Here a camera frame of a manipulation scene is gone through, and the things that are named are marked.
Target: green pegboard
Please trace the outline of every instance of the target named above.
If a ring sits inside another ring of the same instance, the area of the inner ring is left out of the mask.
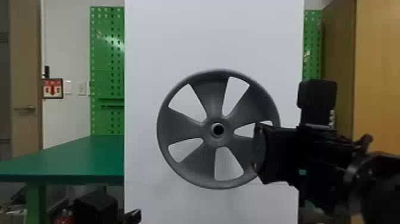
[[[305,10],[303,80],[321,78],[322,38],[322,10]]]
[[[90,129],[124,134],[124,8],[90,8]]]

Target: sign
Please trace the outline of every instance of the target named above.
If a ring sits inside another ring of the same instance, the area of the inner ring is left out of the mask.
[[[63,79],[42,79],[43,99],[63,99]]]

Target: white board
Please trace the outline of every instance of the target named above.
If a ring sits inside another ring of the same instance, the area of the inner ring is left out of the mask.
[[[125,210],[142,209],[143,223],[296,223],[297,191],[285,184],[254,181],[215,191],[184,181],[160,153],[156,124],[176,83],[199,71],[230,69],[262,84],[282,126],[296,126],[304,1],[125,4]]]

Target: table top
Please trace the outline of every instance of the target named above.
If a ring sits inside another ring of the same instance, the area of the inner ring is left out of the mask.
[[[124,136],[88,136],[2,161],[0,182],[122,185]]]

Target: wheel rim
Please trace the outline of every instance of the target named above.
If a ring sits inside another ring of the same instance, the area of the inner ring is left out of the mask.
[[[222,113],[225,90],[230,77],[246,82],[249,86],[230,114]],[[200,100],[207,117],[198,122],[169,107],[171,100],[189,84]],[[186,181],[208,189],[228,189],[241,186],[257,177],[253,171],[252,138],[239,136],[234,131],[251,123],[271,121],[280,126],[277,108],[265,89],[244,74],[228,70],[213,70],[193,74],[178,83],[163,101],[157,120],[158,145],[170,167]],[[203,143],[181,162],[170,154],[169,145],[193,138]],[[214,177],[215,152],[227,147],[243,168],[238,178],[218,181]],[[257,158],[260,164],[264,158]]]

